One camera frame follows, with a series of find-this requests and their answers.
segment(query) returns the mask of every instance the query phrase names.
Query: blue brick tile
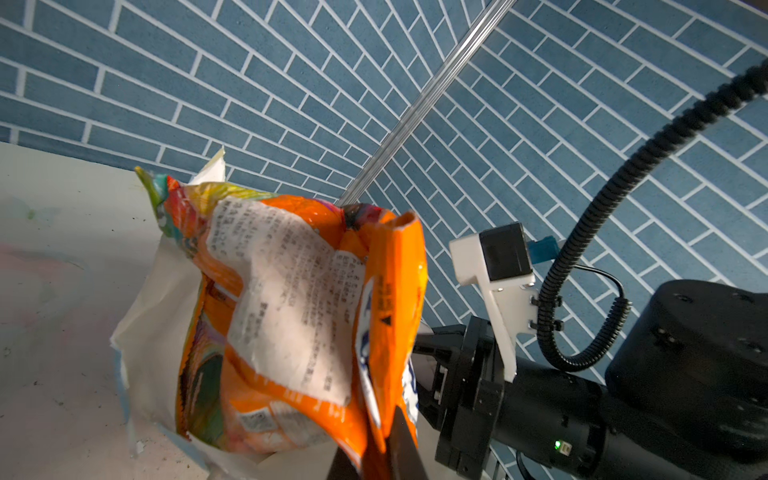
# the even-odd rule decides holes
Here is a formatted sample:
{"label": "blue brick tile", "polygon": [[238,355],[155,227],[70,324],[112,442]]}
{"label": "blue brick tile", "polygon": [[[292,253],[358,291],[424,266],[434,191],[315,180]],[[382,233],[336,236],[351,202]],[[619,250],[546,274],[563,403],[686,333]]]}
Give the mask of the blue brick tile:
{"label": "blue brick tile", "polygon": [[207,111],[218,114],[226,102],[223,97],[202,85],[45,4],[35,8],[34,26],[37,33],[118,70],[131,65],[131,74],[135,78]]}
{"label": "blue brick tile", "polygon": [[751,203],[768,191],[747,172],[707,145],[695,144],[680,159],[742,205]]}
{"label": "blue brick tile", "polygon": [[592,72],[581,86],[646,134],[652,135],[669,121],[599,71]]}
{"label": "blue brick tile", "polygon": [[487,108],[478,115],[477,121],[491,137],[507,150],[511,150],[520,141],[520,137],[501,118]]}
{"label": "blue brick tile", "polygon": [[379,147],[376,142],[366,137],[360,130],[354,128],[351,124],[344,125],[344,128],[341,129],[340,133],[342,137],[362,148],[369,154],[376,152],[376,149]]}
{"label": "blue brick tile", "polygon": [[702,134],[735,158],[741,157],[760,142],[760,139],[729,118],[721,118]]}
{"label": "blue brick tile", "polygon": [[402,115],[408,107],[406,101],[403,100],[400,94],[395,90],[389,92],[389,95],[386,96],[384,102],[389,105],[396,115]]}
{"label": "blue brick tile", "polygon": [[196,157],[172,148],[166,148],[160,162],[164,165],[196,172],[204,167],[207,161],[202,157]]}
{"label": "blue brick tile", "polygon": [[628,77],[640,66],[639,61],[592,33],[578,44],[576,50],[619,78]]}
{"label": "blue brick tile", "polygon": [[284,148],[277,147],[270,142],[261,140],[258,137],[252,137],[248,142],[247,150],[272,161],[280,162],[283,165],[292,165],[296,160],[296,154],[289,152]]}
{"label": "blue brick tile", "polygon": [[27,35],[0,25],[0,56],[91,89],[98,68]]}
{"label": "blue brick tile", "polygon": [[662,0],[621,0],[617,7],[669,36],[690,20],[690,15]]}
{"label": "blue brick tile", "polygon": [[181,109],[176,123],[195,131],[205,132],[206,135],[238,147],[245,144],[248,138],[248,134],[244,131],[188,107]]}
{"label": "blue brick tile", "polygon": [[359,100],[362,94],[366,92],[366,87],[347,69],[336,57],[331,57],[325,70],[323,70],[331,80],[335,81],[352,98]]}
{"label": "blue brick tile", "polygon": [[528,200],[542,215],[546,214],[555,205],[554,199],[530,177],[520,182],[517,189],[520,195]]}
{"label": "blue brick tile", "polygon": [[366,50],[366,53],[370,55],[377,64],[383,66],[384,62],[386,62],[392,52],[365,15],[358,13],[355,19],[352,20],[349,30],[355,37],[357,37],[357,40]]}
{"label": "blue brick tile", "polygon": [[299,57],[295,57],[290,67],[288,67],[288,75],[328,104],[333,101],[336,93],[339,92],[336,87],[331,85],[330,82]]}
{"label": "blue brick tile", "polygon": [[272,12],[270,26],[318,67],[328,58],[328,50],[323,47],[323,44],[280,3]]}
{"label": "blue brick tile", "polygon": [[677,40],[719,64],[729,61],[743,44],[700,20],[688,25]]}
{"label": "blue brick tile", "polygon": [[470,86],[475,83],[475,80],[477,80],[479,76],[480,72],[475,70],[475,68],[470,64],[465,65],[464,68],[462,68],[462,70],[458,73],[458,77],[461,78],[464,83]]}
{"label": "blue brick tile", "polygon": [[340,114],[344,115],[347,120],[351,121],[358,127],[362,128],[368,122],[369,116],[364,112],[357,104],[349,100],[344,95],[339,95],[336,101],[333,102],[333,107]]}
{"label": "blue brick tile", "polygon": [[440,217],[442,217],[442,220],[454,234],[459,235],[467,227],[464,219],[461,218],[456,209],[441,194],[432,197],[431,203],[435,210],[440,212]]}
{"label": "blue brick tile", "polygon": [[368,122],[365,128],[363,128],[364,132],[366,132],[371,137],[375,138],[378,141],[381,141],[384,139],[384,137],[387,134],[387,130],[379,125],[376,121],[371,120]]}
{"label": "blue brick tile", "polygon": [[313,190],[313,191],[318,191],[334,199],[337,199],[342,195],[344,195],[343,188],[338,188],[336,185],[331,185],[326,182],[322,182],[320,180],[315,180],[314,178],[307,179],[306,183],[304,184],[304,188]]}
{"label": "blue brick tile", "polygon": [[432,36],[429,34],[429,30],[427,30],[422,19],[419,18],[416,20],[416,23],[411,27],[411,37],[419,46],[419,50],[422,53],[424,61],[427,62],[429,70],[435,74],[442,65],[442,57],[435,46],[435,42],[432,41]]}
{"label": "blue brick tile", "polygon": [[645,28],[638,28],[625,41],[624,46],[648,61],[670,72],[702,94],[728,81],[728,77],[702,61],[657,37]]}
{"label": "blue brick tile", "polygon": [[484,180],[488,189],[493,192],[504,205],[515,220],[522,222],[523,227],[535,238],[541,239],[548,235],[554,235],[554,232],[544,222],[541,217],[533,211],[496,173],[490,173]]}
{"label": "blue brick tile", "polygon": [[312,97],[308,97],[304,101],[301,111],[333,131],[338,131],[344,125],[344,120],[339,115]]}
{"label": "blue brick tile", "polygon": [[491,223],[493,223],[494,227],[500,227],[501,225],[509,225],[512,223],[512,217],[507,215],[507,212],[505,212],[504,209],[499,205],[494,205],[485,214],[489,219],[491,219]]}
{"label": "blue brick tile", "polygon": [[458,128],[458,131],[462,132],[467,140],[476,147],[479,147],[487,138],[485,133],[458,108],[448,117],[448,121]]}
{"label": "blue brick tile", "polygon": [[411,76],[419,87],[423,87],[432,77],[422,61],[418,58],[413,61],[411,66],[408,68],[408,72],[410,72]]}
{"label": "blue brick tile", "polygon": [[31,134],[25,131],[19,132],[18,144],[21,147],[34,148],[36,150],[47,151],[53,154],[80,158],[82,160],[92,161],[98,164],[109,165],[111,167],[122,168],[125,170],[133,170],[135,167],[142,167],[154,173],[169,174],[175,178],[186,179],[186,175],[180,173],[179,171],[162,167],[159,164],[145,163],[122,157],[120,155],[107,154],[102,151],[96,151],[92,148],[83,147],[81,145],[68,144],[63,141],[41,137],[40,135]]}
{"label": "blue brick tile", "polygon": [[587,180],[594,173],[592,167],[580,159],[570,148],[561,145],[549,154],[550,160],[554,161],[563,171],[579,184]]}
{"label": "blue brick tile", "polygon": [[634,26],[633,21],[597,3],[595,0],[579,2],[571,11],[571,14],[616,41],[621,40],[630,28]]}
{"label": "blue brick tile", "polygon": [[304,140],[293,132],[286,133],[285,138],[280,143],[284,147],[290,148],[291,150],[306,155],[314,160],[319,160],[323,156],[324,150],[322,148],[312,142]]}
{"label": "blue brick tile", "polygon": [[[514,43],[507,45],[507,48],[504,49],[501,57],[534,83],[538,83],[549,72],[549,67]],[[497,82],[503,84],[506,78],[501,81],[497,80]]]}
{"label": "blue brick tile", "polygon": [[357,74],[363,79],[368,86],[376,92],[380,97],[384,97],[389,93],[389,89],[392,85],[379,73],[376,67],[371,63],[368,58],[363,58],[360,61],[360,65],[357,66]]}
{"label": "blue brick tile", "polygon": [[462,186],[464,191],[470,198],[472,198],[472,201],[475,202],[475,205],[477,205],[478,208],[485,210],[493,203],[493,198],[488,195],[488,192],[485,191],[485,188],[483,188],[477,180],[472,178],[472,175],[470,175],[465,168],[459,168],[458,171],[453,174],[453,178],[457,184]]}
{"label": "blue brick tile", "polygon": [[581,60],[572,51],[561,47],[557,42],[547,39],[536,51],[536,55],[543,58],[550,65],[554,65],[560,72],[571,80],[579,81],[591,69],[586,61]]}
{"label": "blue brick tile", "polygon": [[459,188],[456,186],[456,183],[445,174],[445,172],[440,168],[438,164],[433,164],[429,170],[427,170],[427,174],[432,179],[432,181],[435,182],[435,184],[439,187],[440,191],[443,192],[443,194],[451,201],[451,203],[456,203],[459,198],[462,197],[463,193]]}
{"label": "blue brick tile", "polygon": [[544,34],[536,27],[512,12],[502,18],[498,27],[530,50],[536,48],[536,45],[544,38]]}
{"label": "blue brick tile", "polygon": [[[215,151],[209,151],[210,154],[206,154],[206,157],[212,157],[215,154]],[[234,165],[235,167],[240,167],[252,172],[260,172],[261,169],[264,168],[264,165],[266,165],[266,161],[261,158],[235,150],[234,148],[227,148],[225,158],[227,159],[227,165]]]}
{"label": "blue brick tile", "polygon": [[707,231],[703,223],[651,182],[640,185],[631,195],[683,240],[691,241]]}
{"label": "blue brick tile", "polygon": [[[560,175],[533,148],[527,144],[520,144],[519,147],[515,148],[513,154],[549,191],[553,192],[560,199],[566,208],[577,215],[584,211],[589,204],[589,199],[574,185],[569,183],[568,179]],[[541,212],[546,213],[548,208],[541,210]]]}
{"label": "blue brick tile", "polygon": [[552,102],[520,75],[510,78],[504,89],[539,118],[544,117],[553,107]]}
{"label": "blue brick tile", "polygon": [[483,45],[485,45],[488,50],[498,54],[504,50],[504,47],[506,47],[508,43],[508,38],[499,33],[498,30],[494,30],[491,32],[488,38],[485,39]]}
{"label": "blue brick tile", "polygon": [[177,40],[126,8],[121,9],[116,33],[181,70],[188,71],[197,54],[181,40]]}
{"label": "blue brick tile", "polygon": [[768,179],[768,145],[751,154],[744,162],[761,177]]}
{"label": "blue brick tile", "polygon": [[517,104],[510,100],[501,90],[495,87],[490,81],[481,78],[473,88],[473,91],[488,105],[496,110],[502,117],[507,117]]}
{"label": "blue brick tile", "polygon": [[101,94],[121,103],[146,111],[160,118],[170,120],[176,111],[177,102],[156,94],[132,81],[106,73]]}
{"label": "blue brick tile", "polygon": [[456,141],[451,144],[451,150],[453,150],[454,153],[456,153],[456,156],[462,160],[464,165],[478,177],[482,177],[485,172],[490,170],[488,163],[486,163],[482,157],[477,155],[475,149],[470,147],[463,139],[457,138]]}
{"label": "blue brick tile", "polygon": [[85,124],[74,118],[0,97],[0,120],[59,137],[80,140]]}
{"label": "blue brick tile", "polygon": [[334,53],[348,64],[354,65],[362,55],[357,45],[349,38],[341,25],[336,23],[336,20],[325,7],[320,9],[314,23],[312,23],[312,28],[330,45]]}
{"label": "blue brick tile", "polygon": [[312,139],[324,147],[329,148],[331,151],[335,151],[337,154],[344,154],[347,149],[349,149],[348,143],[337,137],[335,134],[330,133],[328,130],[323,129],[322,126],[315,131]]}
{"label": "blue brick tile", "polygon": [[[247,56],[245,49],[181,3],[155,2],[154,0],[137,0],[132,3],[229,65],[238,69],[243,65]],[[219,14],[220,23],[222,14],[226,14],[225,8],[230,11],[228,7],[227,3],[222,6]],[[245,16],[239,8],[235,7],[235,9]]]}
{"label": "blue brick tile", "polygon": [[360,173],[360,167],[328,151],[320,159],[320,163],[335,168],[350,177],[357,177]]}
{"label": "blue brick tile", "polygon": [[696,192],[686,203],[748,253],[759,253],[768,247],[766,231],[711,189]]}
{"label": "blue brick tile", "polygon": [[624,163],[619,155],[563,111],[552,112],[546,123],[604,173],[613,174]]}
{"label": "blue brick tile", "polygon": [[619,149],[629,145],[637,136],[624,122],[603,108],[589,117],[587,125]]}
{"label": "blue brick tile", "polygon": [[411,202],[413,209],[419,214],[419,217],[421,217],[426,225],[434,225],[440,220],[438,214],[429,206],[429,202],[418,190],[413,189],[406,196],[408,201]]}
{"label": "blue brick tile", "polygon": [[517,110],[509,118],[509,123],[517,128],[523,137],[539,147],[541,151],[550,151],[558,142],[554,135],[549,133],[535,118],[523,110]]}
{"label": "blue brick tile", "polygon": [[458,202],[456,208],[458,208],[458,211],[464,215],[464,218],[467,219],[469,224],[472,225],[475,232],[482,232],[483,230],[491,228],[492,225],[482,216],[480,211],[472,205],[472,202],[470,202],[468,198]]}
{"label": "blue brick tile", "polygon": [[643,68],[629,85],[664,110],[669,110],[685,97],[687,92],[649,68]]}
{"label": "blue brick tile", "polygon": [[258,87],[229,72],[205,56],[201,58],[195,76],[257,110],[261,110],[269,98],[269,95]]}
{"label": "blue brick tile", "polygon": [[0,4],[0,17],[22,24],[24,21],[25,0],[8,0]]}
{"label": "blue brick tile", "polygon": [[91,127],[88,143],[96,147],[108,148],[122,154],[152,161],[157,158],[157,152],[160,151],[160,145],[158,144],[129,137],[116,131],[98,127],[97,125]]}
{"label": "blue brick tile", "polygon": [[736,116],[768,135],[768,122],[765,121],[768,118],[768,101],[765,98],[755,98],[739,110]]}
{"label": "blue brick tile", "polygon": [[264,178],[261,175],[249,174],[242,170],[233,171],[230,175],[229,182],[255,188],[256,190],[263,192],[277,192],[277,186],[279,185],[274,180]]}
{"label": "blue brick tile", "polygon": [[720,24],[755,41],[758,45],[768,45],[768,19],[753,14],[737,3],[707,0],[680,0],[678,3],[705,17],[716,18]]}
{"label": "blue brick tile", "polygon": [[509,183],[511,184],[520,180],[520,177],[525,174],[523,169],[520,168],[508,154],[491,141],[483,145],[480,149],[480,153],[486,160],[496,167],[496,170],[498,170],[504,178],[509,180]]}
{"label": "blue brick tile", "polygon": [[728,69],[731,70],[733,73],[741,75],[743,74],[749,67],[752,67],[754,65],[758,65],[763,60],[766,59],[766,56],[759,53],[754,48],[750,48],[749,50],[745,51],[741,54],[739,58],[733,61],[730,65],[728,65]]}
{"label": "blue brick tile", "polygon": [[737,286],[754,291],[765,291],[768,277],[742,257],[723,239],[715,234],[705,237],[694,245],[694,250],[707,258],[728,280]]}
{"label": "blue brick tile", "polygon": [[447,56],[453,49],[453,46],[456,45],[453,41],[453,35],[451,35],[451,28],[445,22],[435,30],[435,40],[437,40],[437,45],[440,47],[443,57]]}
{"label": "blue brick tile", "polygon": [[579,24],[547,5],[542,5],[531,20],[569,45],[576,43],[586,31]]}
{"label": "blue brick tile", "polygon": [[248,131],[258,132],[260,136],[269,138],[272,141],[278,141],[285,131],[285,128],[274,124],[261,115],[254,114],[238,104],[231,104],[224,118]]}
{"label": "blue brick tile", "polygon": [[402,60],[404,64],[407,65],[416,56],[416,50],[413,48],[408,36],[397,22],[396,16],[393,15],[389,18],[386,25],[384,25],[384,28],[382,28],[382,34],[392,48],[394,48],[395,53],[400,57],[400,60]]}
{"label": "blue brick tile", "polygon": [[347,188],[349,182],[351,182],[352,179],[338,172],[333,172],[328,178],[328,181],[334,185],[338,185],[341,188]]}
{"label": "blue brick tile", "polygon": [[264,175],[272,177],[275,180],[288,182],[294,185],[301,185],[306,180],[306,175],[302,175],[293,170],[288,170],[278,164],[267,164],[264,169]]}
{"label": "blue brick tile", "polygon": [[424,193],[424,195],[429,197],[435,193],[435,185],[426,175],[424,175],[424,172],[422,172],[415,161],[408,162],[403,170],[409,177],[411,177],[413,184],[416,185],[417,188]]}
{"label": "blue brick tile", "polygon": [[571,86],[562,77],[554,73],[544,80],[541,84],[541,89],[579,118],[586,117],[597,107],[597,104],[587,95],[581,93],[578,88]]}
{"label": "blue brick tile", "polygon": [[482,109],[480,100],[457,81],[453,81],[448,86],[447,93],[472,116],[475,116]]}
{"label": "blue brick tile", "polygon": [[309,137],[315,130],[315,122],[308,120],[301,114],[297,114],[277,99],[272,100],[272,103],[266,109],[266,114],[306,137]]}
{"label": "blue brick tile", "polygon": [[286,80],[282,73],[256,57],[251,58],[245,75],[294,107],[298,107],[304,99],[305,93],[301,88]]}

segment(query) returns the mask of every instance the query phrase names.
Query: blue tile wall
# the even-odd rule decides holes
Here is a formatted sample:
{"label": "blue tile wall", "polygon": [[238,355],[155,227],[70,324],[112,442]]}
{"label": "blue tile wall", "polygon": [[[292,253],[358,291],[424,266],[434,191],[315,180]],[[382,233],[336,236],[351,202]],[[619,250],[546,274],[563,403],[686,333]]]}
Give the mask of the blue tile wall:
{"label": "blue tile wall", "polygon": [[[517,2],[363,196],[421,214],[430,262],[424,321],[485,314],[476,288],[456,285],[450,240],[515,220],[532,239],[563,240],[640,142],[768,56],[766,32],[768,15],[731,0]],[[588,249],[584,263],[624,282],[634,303],[627,327],[671,279],[768,290],[766,118],[768,101],[759,98],[690,142]],[[547,268],[536,268],[539,281]],[[579,272],[562,293],[561,345],[583,349],[614,288]],[[531,337],[518,348],[543,360]],[[584,376],[602,382],[616,348]],[[495,446],[500,466],[517,478],[504,449]]]}
{"label": "blue tile wall", "polygon": [[336,200],[488,0],[2,4],[0,140]]}

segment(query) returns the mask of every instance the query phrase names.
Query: black cable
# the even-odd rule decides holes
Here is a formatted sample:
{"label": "black cable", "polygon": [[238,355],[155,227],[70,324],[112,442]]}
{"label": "black cable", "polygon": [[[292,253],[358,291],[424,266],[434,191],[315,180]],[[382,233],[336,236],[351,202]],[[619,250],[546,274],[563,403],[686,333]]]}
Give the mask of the black cable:
{"label": "black cable", "polygon": [[606,278],[608,278],[611,282],[616,284],[616,288],[619,291],[619,297],[624,298],[624,285],[621,284],[621,281],[619,281],[618,278],[611,275],[610,273],[600,270],[599,268],[594,268],[593,266],[586,266],[586,265],[579,265],[578,263],[574,265],[574,268],[578,268],[579,270],[584,270],[587,272],[596,273],[597,275],[602,275]]}
{"label": "black cable", "polygon": [[730,83],[721,85],[682,115],[675,117],[632,154],[590,202],[547,272],[539,293],[536,336],[541,353],[553,367],[565,372],[577,372],[593,366],[614,344],[629,315],[632,303],[617,297],[597,336],[583,351],[574,356],[565,356],[555,342],[554,309],[558,305],[560,289],[603,223],[663,159],[680,149],[707,125],[728,115],[756,95],[765,95],[767,91],[768,59],[750,68],[744,75],[735,77]]}
{"label": "black cable", "polygon": [[520,450],[515,453],[515,460],[518,461],[518,470],[520,471],[520,475],[523,476],[523,480],[536,480],[536,478],[528,472],[525,465],[523,465],[523,453]]}

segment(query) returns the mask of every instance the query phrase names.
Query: orange snack bag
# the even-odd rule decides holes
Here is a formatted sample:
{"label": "orange snack bag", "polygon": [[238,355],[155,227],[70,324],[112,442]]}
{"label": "orange snack bag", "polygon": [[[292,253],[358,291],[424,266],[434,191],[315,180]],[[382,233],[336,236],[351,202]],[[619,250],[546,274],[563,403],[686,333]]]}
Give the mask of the orange snack bag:
{"label": "orange snack bag", "polygon": [[219,404],[203,411],[222,424],[209,435],[218,448],[268,453],[330,437],[358,468],[364,456],[384,465],[397,406],[415,440],[409,358],[427,269],[414,214],[137,172],[161,229],[204,274],[180,366],[180,429],[205,426],[191,387],[195,365],[217,355]]}

